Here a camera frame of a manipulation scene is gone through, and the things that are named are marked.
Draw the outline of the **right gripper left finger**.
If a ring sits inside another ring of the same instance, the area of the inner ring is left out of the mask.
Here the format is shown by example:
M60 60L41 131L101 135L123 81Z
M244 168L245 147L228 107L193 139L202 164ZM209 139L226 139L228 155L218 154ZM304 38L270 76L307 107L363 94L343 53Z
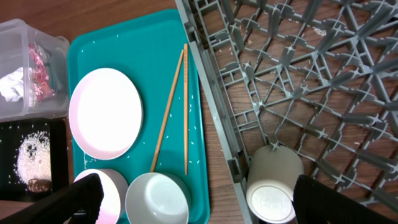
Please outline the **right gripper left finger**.
M96 223L104 192L98 174L68 187L1 220L1 224Z

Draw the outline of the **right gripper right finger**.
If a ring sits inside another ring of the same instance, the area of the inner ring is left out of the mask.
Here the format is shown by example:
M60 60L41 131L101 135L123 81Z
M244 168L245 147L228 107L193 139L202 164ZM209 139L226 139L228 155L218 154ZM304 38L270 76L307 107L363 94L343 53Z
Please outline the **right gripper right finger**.
M296 181L292 205L298 224L396 224L306 175Z

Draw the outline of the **small pink bowl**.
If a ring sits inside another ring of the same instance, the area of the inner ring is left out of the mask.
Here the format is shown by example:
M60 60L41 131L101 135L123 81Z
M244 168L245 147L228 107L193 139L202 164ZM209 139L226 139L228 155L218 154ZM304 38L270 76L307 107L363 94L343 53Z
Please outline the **small pink bowl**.
M96 224L115 224L125 213L125 199L129 187L125 178L112 169L87 169L80 172L74 182L89 174L98 174L103 187L104 197Z

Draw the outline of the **white paper cup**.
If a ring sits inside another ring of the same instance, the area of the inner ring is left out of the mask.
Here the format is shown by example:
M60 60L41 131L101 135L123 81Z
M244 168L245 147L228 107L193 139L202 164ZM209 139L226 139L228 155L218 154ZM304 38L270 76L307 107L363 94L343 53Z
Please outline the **white paper cup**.
M267 223L287 223L295 218L293 194L304 173L302 160L293 150L263 146L251 159L246 191L247 204Z

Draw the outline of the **grey metal bowl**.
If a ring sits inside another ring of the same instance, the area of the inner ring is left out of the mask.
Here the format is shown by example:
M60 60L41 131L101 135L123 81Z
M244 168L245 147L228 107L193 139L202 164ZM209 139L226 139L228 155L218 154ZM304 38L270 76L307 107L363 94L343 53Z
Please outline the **grey metal bowl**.
M125 209L131 224L187 224L190 208L187 185L171 173L142 174L126 192Z

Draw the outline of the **large white plate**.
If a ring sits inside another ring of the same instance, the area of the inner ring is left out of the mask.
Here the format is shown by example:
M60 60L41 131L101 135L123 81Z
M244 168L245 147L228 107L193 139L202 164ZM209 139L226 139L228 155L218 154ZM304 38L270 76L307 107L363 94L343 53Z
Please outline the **large white plate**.
M86 74L70 100L72 136L81 150L95 159L111 160L128 151L139 135L143 118L136 86L113 68Z

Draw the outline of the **red snack wrapper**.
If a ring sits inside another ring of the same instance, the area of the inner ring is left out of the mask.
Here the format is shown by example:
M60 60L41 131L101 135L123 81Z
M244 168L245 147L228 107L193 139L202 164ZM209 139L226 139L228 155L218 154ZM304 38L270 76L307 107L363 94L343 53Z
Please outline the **red snack wrapper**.
M32 81L36 100L40 102L53 97L55 95L55 86L52 83L50 52L38 44L30 44L29 56L34 64Z

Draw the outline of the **white napkin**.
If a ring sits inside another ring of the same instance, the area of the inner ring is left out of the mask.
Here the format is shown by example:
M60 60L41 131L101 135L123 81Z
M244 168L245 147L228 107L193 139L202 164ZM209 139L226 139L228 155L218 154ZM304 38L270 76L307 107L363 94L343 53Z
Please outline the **white napkin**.
M24 68L19 67L14 72L1 78L1 95L7 102L17 102L24 97Z

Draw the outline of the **grey dishwasher rack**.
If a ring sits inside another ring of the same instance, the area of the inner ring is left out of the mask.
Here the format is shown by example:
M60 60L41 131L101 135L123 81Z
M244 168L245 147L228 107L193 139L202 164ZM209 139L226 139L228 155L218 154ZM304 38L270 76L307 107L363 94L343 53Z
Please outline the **grey dishwasher rack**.
M249 162L305 173L397 219L396 1L177 1L246 223Z

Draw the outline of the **brown food scrap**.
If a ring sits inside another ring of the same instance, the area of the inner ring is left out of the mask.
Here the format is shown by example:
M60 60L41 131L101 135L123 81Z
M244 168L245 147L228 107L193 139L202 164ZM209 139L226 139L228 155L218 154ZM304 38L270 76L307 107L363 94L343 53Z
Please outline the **brown food scrap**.
M30 179L28 181L28 190L35 193L49 191L52 187L52 182L46 179Z

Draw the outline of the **spilled white rice pile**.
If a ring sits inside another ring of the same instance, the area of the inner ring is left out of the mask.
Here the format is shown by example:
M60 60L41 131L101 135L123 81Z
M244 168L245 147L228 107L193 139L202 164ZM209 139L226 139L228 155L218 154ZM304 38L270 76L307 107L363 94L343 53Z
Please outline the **spilled white rice pile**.
M50 138L47 131L28 134L18 148L16 174L20 181L51 180Z

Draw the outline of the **black plastic tray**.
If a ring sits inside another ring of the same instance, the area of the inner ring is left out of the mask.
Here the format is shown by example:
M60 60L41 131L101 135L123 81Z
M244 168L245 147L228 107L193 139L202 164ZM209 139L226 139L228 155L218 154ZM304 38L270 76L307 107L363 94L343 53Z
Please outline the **black plastic tray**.
M47 131L50 138L52 187L35 193L16 174L18 148L30 133ZM26 119L1 123L1 200L36 202L69 185L67 133L59 119Z

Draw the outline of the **clear plastic bin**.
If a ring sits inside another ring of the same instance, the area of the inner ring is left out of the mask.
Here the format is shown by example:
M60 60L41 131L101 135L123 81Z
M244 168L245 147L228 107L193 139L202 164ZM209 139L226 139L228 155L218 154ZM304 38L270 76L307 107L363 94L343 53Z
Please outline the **clear plastic bin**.
M33 60L29 45L38 44L47 49L52 69L55 95L38 102L32 81ZM24 97L17 102L7 102L1 95L1 121L27 118L57 118L66 116L69 106L67 55L69 41L53 37L27 25L20 19L1 23L1 78L24 68Z

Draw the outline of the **teal serving tray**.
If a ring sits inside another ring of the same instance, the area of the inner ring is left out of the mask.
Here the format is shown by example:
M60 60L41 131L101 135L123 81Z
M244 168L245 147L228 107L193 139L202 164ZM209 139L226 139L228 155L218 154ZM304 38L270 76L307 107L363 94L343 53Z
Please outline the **teal serving tray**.
M149 171L181 50L187 42L179 13L167 9L77 37L68 52L68 84L97 68L123 72L136 86L143 104L143 125L133 146L117 159L101 161L73 145L75 174L86 169L113 169L132 182ZM200 84L191 60L188 97L188 175L184 167L184 86L179 73L162 141L157 172L180 177L191 195L190 223L207 223L210 197L202 125Z

